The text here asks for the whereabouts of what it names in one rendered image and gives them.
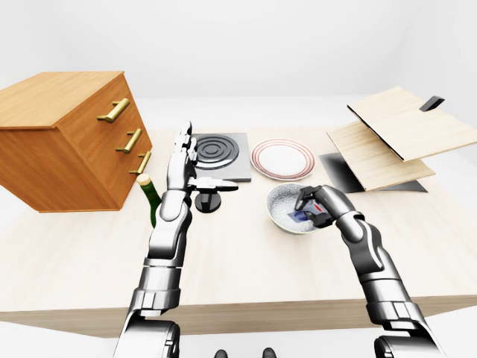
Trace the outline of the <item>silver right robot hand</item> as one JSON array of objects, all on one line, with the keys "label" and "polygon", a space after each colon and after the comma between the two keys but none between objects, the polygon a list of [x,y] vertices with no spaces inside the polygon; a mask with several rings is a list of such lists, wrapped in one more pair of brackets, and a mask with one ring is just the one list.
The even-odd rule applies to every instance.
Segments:
[{"label": "silver right robot hand", "polygon": [[332,186],[305,186],[300,189],[294,209],[302,211],[314,227],[325,228],[356,209],[348,197]]}]

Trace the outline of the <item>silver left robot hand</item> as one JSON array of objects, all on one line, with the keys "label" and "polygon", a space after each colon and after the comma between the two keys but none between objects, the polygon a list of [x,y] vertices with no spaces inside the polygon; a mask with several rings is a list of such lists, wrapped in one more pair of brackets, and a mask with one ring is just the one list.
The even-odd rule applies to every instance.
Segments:
[{"label": "silver left robot hand", "polygon": [[190,193],[217,193],[237,190],[238,184],[228,180],[197,178],[195,166],[198,162],[197,139],[192,136],[192,123],[187,120],[174,139],[174,150],[170,156],[167,173],[167,189]]}]

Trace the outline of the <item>cream cheese box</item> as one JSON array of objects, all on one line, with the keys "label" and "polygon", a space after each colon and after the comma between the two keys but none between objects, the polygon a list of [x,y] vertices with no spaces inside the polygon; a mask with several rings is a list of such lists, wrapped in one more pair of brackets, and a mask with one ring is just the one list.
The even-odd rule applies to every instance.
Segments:
[{"label": "cream cheese box", "polygon": [[308,202],[302,210],[294,211],[288,215],[296,222],[310,220],[314,226],[322,225],[331,219],[328,211],[321,204],[317,204],[314,201]]}]

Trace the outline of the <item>patterned white bowl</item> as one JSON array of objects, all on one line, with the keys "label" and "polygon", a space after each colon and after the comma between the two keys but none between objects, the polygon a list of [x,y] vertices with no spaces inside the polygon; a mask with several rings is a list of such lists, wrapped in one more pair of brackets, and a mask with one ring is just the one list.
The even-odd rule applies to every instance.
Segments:
[{"label": "patterned white bowl", "polygon": [[318,231],[312,221],[294,221],[288,214],[295,210],[295,203],[303,185],[297,183],[284,183],[273,188],[267,197],[266,206],[274,224],[286,233],[307,234]]}]

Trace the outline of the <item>flat black base panel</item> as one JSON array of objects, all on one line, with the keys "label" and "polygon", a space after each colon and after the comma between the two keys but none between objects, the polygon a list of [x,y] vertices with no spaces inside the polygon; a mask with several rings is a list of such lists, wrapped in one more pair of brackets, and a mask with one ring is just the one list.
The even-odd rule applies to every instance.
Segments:
[{"label": "flat black base panel", "polygon": [[[319,158],[336,189],[339,189],[346,194],[365,191],[364,187],[359,183],[358,179],[339,153],[323,154],[320,155]],[[427,192],[417,180],[386,186],[377,189],[377,191]]]}]

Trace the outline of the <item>green wine bottle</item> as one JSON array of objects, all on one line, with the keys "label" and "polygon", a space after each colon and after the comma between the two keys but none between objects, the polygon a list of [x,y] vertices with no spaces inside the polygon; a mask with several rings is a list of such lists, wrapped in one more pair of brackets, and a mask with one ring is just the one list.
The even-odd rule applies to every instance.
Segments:
[{"label": "green wine bottle", "polygon": [[162,202],[161,197],[158,195],[157,190],[151,180],[150,175],[148,174],[140,174],[137,176],[136,181],[139,183],[142,191],[146,195],[148,202],[150,204],[150,219],[152,227],[156,227],[157,220],[156,220],[156,212],[157,208]]}]

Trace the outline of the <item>round black stove knob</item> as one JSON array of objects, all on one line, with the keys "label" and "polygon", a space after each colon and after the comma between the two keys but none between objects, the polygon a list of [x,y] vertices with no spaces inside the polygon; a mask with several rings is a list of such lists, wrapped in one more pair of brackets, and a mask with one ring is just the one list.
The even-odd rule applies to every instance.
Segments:
[{"label": "round black stove knob", "polygon": [[196,209],[201,213],[213,213],[221,206],[218,193],[199,193],[195,197]]}]

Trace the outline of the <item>small pale wooden board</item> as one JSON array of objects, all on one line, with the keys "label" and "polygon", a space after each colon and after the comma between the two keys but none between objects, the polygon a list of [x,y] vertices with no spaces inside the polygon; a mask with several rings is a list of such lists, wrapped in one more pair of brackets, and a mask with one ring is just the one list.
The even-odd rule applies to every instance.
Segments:
[{"label": "small pale wooden board", "polygon": [[402,161],[360,121],[332,129],[327,134],[366,191],[406,183],[435,173],[421,160]]}]

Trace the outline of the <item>flat dark stove plate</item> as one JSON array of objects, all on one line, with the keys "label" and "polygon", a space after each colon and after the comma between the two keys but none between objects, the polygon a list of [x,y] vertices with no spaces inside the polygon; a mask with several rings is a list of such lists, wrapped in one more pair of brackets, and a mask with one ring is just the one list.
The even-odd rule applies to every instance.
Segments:
[{"label": "flat dark stove plate", "polygon": [[246,133],[194,134],[197,139],[197,178],[250,182]]}]

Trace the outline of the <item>wooden cabinet drawer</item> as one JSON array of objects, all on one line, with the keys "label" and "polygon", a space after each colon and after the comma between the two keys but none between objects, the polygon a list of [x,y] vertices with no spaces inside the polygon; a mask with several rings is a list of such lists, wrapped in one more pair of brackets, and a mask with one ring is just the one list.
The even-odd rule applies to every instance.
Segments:
[{"label": "wooden cabinet drawer", "polygon": [[[142,161],[139,154],[144,154],[152,148],[151,141],[141,119],[132,118],[127,122],[118,119],[114,124],[104,123],[106,136],[101,138],[101,144],[95,149],[93,164],[105,189],[111,195],[118,209],[122,208],[129,191],[136,181],[136,175],[130,170],[137,169]],[[130,136],[128,131],[142,129],[142,134],[129,154],[116,151],[124,146]]]},{"label": "wooden cabinet drawer", "polygon": [[[129,105],[113,123],[98,120],[113,109],[114,101],[128,99]],[[90,157],[102,142],[111,145],[111,150],[126,143],[126,132],[133,130],[129,124],[137,115],[137,110],[125,77],[117,75],[108,84],[79,104],[66,118],[58,122],[58,129],[85,157]]]},{"label": "wooden cabinet drawer", "polygon": [[151,141],[131,94],[101,100],[72,131],[82,155],[107,184],[136,171]]}]

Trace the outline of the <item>white plate with red rings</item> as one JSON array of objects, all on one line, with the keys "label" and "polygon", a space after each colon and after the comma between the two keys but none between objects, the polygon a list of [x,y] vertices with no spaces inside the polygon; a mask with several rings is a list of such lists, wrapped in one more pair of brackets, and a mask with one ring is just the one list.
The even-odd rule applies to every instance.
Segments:
[{"label": "white plate with red rings", "polygon": [[315,169],[316,158],[302,143],[273,138],[257,144],[250,153],[254,168],[263,175],[283,181],[300,180]]}]

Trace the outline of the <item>large pale wooden board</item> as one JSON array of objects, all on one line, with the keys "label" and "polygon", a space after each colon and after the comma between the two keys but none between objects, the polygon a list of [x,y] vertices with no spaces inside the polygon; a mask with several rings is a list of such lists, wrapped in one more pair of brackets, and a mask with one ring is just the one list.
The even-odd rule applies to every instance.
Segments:
[{"label": "large pale wooden board", "polygon": [[404,162],[477,143],[477,130],[402,87],[355,101],[348,107]]}]

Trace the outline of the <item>small black block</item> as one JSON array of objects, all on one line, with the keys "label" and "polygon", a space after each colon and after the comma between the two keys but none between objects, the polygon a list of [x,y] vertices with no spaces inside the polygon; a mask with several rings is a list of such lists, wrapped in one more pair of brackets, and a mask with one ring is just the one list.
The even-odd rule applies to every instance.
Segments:
[{"label": "small black block", "polygon": [[420,111],[427,112],[439,107],[445,101],[444,98],[433,95],[428,101],[426,101],[421,107]]}]

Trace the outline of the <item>wooden cabinet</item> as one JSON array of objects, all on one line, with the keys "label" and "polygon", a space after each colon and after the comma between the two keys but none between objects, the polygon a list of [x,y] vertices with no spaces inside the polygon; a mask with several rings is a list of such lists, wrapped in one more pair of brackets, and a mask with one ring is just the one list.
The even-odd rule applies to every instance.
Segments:
[{"label": "wooden cabinet", "polygon": [[0,90],[0,185],[40,212],[119,210],[57,124],[120,74],[42,72]]}]

